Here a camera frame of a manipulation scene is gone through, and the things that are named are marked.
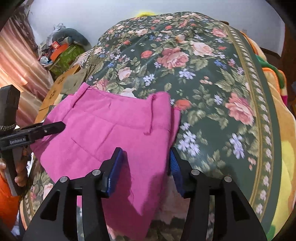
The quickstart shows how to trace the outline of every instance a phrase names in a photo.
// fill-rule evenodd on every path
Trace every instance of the floral tablecloth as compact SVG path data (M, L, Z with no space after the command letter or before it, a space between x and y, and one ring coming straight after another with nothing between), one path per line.
M281 177L279 124L262 69L239 31L195 12L133 18L109 29L86 55L79 64L92 69L86 82L94 88L133 98L168 92L182 110L175 142L181 157L209 176L232 176L268 233ZM33 177L21 205L25 226L52 186L45 171ZM146 240L179 240L188 204L170 177ZM208 240L213 223L211 199ZM108 230L112 239L129 239Z

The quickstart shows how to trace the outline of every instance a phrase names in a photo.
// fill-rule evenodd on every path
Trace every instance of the white wall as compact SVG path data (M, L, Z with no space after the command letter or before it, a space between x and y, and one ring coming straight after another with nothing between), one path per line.
M29 21L40 43L63 23L74 28L95 45L98 38L121 20L141 11L156 14L194 11L228 21L261 47L281 54L284 24L265 0L35 0Z

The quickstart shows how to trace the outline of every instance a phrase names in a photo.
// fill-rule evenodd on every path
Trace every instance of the pink curtain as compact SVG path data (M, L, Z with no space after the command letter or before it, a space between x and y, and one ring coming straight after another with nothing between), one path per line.
M53 85L50 73L39 63L31 47L15 19L10 18L0 32L0 87L14 85L21 91L17 112L20 127L34 123Z

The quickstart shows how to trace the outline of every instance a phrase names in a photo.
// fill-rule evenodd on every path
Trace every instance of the yellow blanket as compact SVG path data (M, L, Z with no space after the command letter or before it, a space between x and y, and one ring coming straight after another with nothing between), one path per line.
M266 57L260 47L248 37L246 37L246 39L249 41L255 54L266 60ZM282 149L282 173L279 199L274 219L272 221L272 227L267 235L268 240L271 240L285 224L296 201L296 122L294 116L282 101L276 75L272 71L269 71L268 68L263 68L263 72L268 81L274 105L276 107L276 114L280 126Z

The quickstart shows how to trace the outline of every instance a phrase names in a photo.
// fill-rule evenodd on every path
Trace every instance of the metal screw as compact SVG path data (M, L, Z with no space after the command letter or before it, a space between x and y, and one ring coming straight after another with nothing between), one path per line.
M63 176L63 177L61 177L61 178L59 179L59 181L60 181L61 183L64 183L64 182L67 181L67 180L68 180L68 178L65 177L65 176Z
M97 175L100 175L100 174L101 174L101 171L98 170L98 169L96 169L96 170L93 170L92 174L93 174L94 176L97 176Z
M230 176L225 176L224 180L228 183L230 183L232 181L232 178Z
M193 170L191 170L191 174L194 175L194 176L197 176L197 175L200 174L200 171L197 170L197 169L193 169Z

